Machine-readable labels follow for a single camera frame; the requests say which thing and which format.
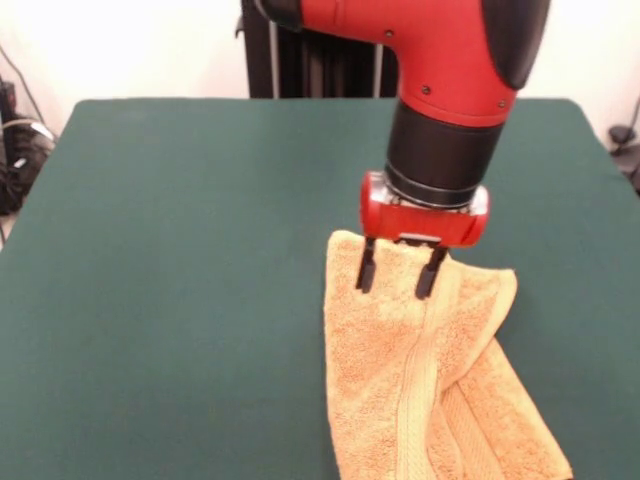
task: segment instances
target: red arm housing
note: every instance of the red arm housing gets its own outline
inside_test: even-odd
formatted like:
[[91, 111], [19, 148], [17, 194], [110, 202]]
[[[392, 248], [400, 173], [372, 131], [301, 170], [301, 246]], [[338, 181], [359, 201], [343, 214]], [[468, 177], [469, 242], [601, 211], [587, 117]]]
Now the red arm housing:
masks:
[[505, 122], [516, 91], [500, 78], [481, 0], [302, 0], [305, 27], [392, 48], [400, 98], [442, 122]]

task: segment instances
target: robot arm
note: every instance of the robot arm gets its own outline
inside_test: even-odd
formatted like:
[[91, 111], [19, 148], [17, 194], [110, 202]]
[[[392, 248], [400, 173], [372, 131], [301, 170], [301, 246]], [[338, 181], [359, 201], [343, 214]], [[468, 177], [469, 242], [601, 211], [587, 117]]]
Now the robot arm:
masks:
[[[384, 44], [400, 66], [384, 172], [365, 175], [368, 238], [358, 287], [371, 286], [375, 238], [469, 247], [489, 215], [480, 183], [540, 46], [550, 0], [256, 0], [271, 20]], [[423, 272], [428, 296], [439, 264]]]

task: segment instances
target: black cable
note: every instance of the black cable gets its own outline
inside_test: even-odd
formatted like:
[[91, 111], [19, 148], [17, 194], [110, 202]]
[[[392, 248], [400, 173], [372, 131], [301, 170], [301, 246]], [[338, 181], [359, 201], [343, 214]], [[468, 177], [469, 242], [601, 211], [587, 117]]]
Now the black cable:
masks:
[[631, 140], [631, 136], [633, 135], [633, 127], [638, 121], [638, 113], [640, 113], [640, 97], [636, 100], [636, 108], [633, 111], [633, 116], [631, 117], [631, 122], [629, 123], [629, 131], [627, 132], [627, 137], [622, 142], [622, 145], [626, 145]]
[[24, 91], [27, 93], [27, 97], [29, 97], [29, 100], [33, 104], [33, 108], [36, 110], [36, 114], [38, 115], [38, 120], [40, 120], [40, 123], [43, 123], [43, 124], [46, 123], [44, 121], [44, 117], [42, 116], [42, 112], [40, 111], [40, 107], [38, 107], [38, 103], [33, 98], [33, 95], [31, 94], [31, 90], [29, 90], [27, 81], [24, 79], [24, 75], [22, 75], [22, 72], [20, 71], [20, 69], [16, 67], [15, 63], [11, 61], [11, 59], [7, 55], [7, 52], [5, 52], [4, 48], [2, 48], [2, 45], [0, 45], [0, 55], [4, 57], [6, 62], [9, 64], [9, 66], [16, 72], [16, 75], [18, 75], [18, 78], [20, 79], [20, 83], [22, 83], [22, 86], [24, 87]]

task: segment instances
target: orange towel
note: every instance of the orange towel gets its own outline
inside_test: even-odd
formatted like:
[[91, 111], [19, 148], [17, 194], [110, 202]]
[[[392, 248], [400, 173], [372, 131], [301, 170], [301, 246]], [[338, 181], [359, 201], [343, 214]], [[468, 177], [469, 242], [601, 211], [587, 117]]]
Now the orange towel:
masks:
[[430, 250], [378, 241], [363, 295], [354, 288], [363, 247], [336, 232], [327, 258], [328, 414], [341, 478], [572, 478], [494, 338], [514, 273], [447, 257], [420, 301], [415, 282]]

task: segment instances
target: green table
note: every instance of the green table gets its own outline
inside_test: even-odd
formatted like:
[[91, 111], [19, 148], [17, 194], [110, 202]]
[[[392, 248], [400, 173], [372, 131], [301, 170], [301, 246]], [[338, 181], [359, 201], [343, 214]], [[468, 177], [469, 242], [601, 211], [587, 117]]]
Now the green table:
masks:
[[[388, 101], [84, 102], [0, 254], [0, 478], [335, 479], [326, 241]], [[463, 261], [577, 477], [640, 475], [640, 203], [567, 101], [516, 107]]]

